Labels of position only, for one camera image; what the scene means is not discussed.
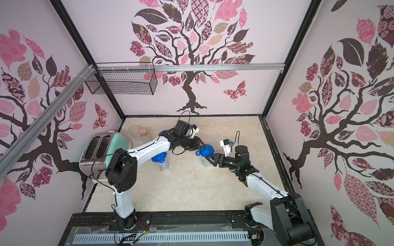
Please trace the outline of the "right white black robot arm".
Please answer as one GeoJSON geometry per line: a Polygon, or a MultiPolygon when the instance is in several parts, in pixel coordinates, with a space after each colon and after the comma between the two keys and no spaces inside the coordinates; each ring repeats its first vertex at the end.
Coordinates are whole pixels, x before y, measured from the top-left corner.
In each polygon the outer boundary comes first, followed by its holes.
{"type": "Polygon", "coordinates": [[[299,194],[286,192],[269,182],[251,164],[246,146],[236,146],[235,157],[229,155],[231,145],[225,145],[223,149],[224,154],[210,152],[203,157],[214,167],[231,170],[240,182],[269,203],[268,209],[262,203],[246,206],[247,220],[271,229],[283,246],[307,246],[308,240],[316,239],[312,219],[299,194]]]}

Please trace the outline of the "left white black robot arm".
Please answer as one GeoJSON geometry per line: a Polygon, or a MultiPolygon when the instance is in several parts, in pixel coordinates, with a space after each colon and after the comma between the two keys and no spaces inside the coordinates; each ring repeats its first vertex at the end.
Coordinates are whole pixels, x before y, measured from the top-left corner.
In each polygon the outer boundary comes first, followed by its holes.
{"type": "Polygon", "coordinates": [[[131,188],[136,183],[138,167],[176,147],[182,147],[185,151],[197,151],[206,145],[197,136],[181,135],[166,130],[161,132],[158,138],[138,148],[129,150],[119,148],[115,151],[105,175],[115,196],[116,221],[119,227],[130,230],[136,224],[131,188]]]}

